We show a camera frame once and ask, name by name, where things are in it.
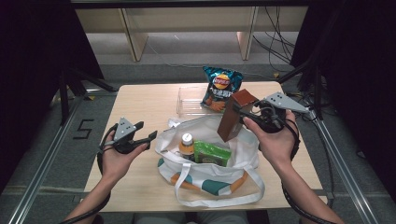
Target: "green package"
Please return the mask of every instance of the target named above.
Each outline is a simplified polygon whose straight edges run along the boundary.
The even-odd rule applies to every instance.
[[[203,141],[194,142],[194,158],[196,163],[215,163],[219,166],[227,166],[231,157],[231,150],[217,147]]]

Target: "transparent basket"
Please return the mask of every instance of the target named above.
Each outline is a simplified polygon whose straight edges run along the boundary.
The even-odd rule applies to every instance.
[[[194,119],[205,115],[218,115],[219,112],[201,105],[207,87],[180,87],[177,98],[177,114],[181,119]]]

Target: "person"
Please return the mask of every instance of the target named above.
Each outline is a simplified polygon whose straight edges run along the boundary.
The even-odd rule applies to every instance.
[[[295,132],[294,114],[286,111],[287,123]],[[335,212],[324,203],[319,196],[306,184],[292,166],[290,153],[294,145],[294,137],[289,129],[284,128],[278,133],[266,133],[252,119],[244,117],[243,121],[259,139],[262,155],[273,166],[279,175],[283,187],[287,190],[294,202],[305,212],[330,221],[332,223],[344,223],[344,221],[335,214]],[[111,133],[107,141],[111,141],[114,133]],[[79,216],[92,210],[101,203],[111,189],[122,179],[128,172],[131,162],[145,150],[147,145],[137,147],[130,154],[120,154],[116,150],[107,150],[105,147],[103,157],[103,175],[96,187],[88,196],[66,217]],[[248,219],[244,211],[239,212],[202,212],[197,213],[199,223],[238,223],[248,224]],[[78,223],[92,223],[94,216],[85,218]],[[185,223],[186,219],[183,213],[167,214],[135,214],[134,221],[136,224],[147,223]],[[305,217],[301,218],[302,223],[315,223]]]

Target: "chip bag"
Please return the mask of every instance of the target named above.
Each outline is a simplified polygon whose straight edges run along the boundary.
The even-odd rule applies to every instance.
[[[202,105],[223,112],[230,96],[239,91],[244,76],[239,72],[217,67],[204,66],[204,71],[209,84]]]

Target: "brown box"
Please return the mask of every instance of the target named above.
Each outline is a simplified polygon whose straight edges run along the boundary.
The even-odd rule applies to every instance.
[[[235,138],[242,128],[242,124],[239,122],[239,111],[233,104],[238,104],[243,110],[250,111],[256,101],[258,99],[245,89],[231,95],[218,128],[218,134],[224,142]]]

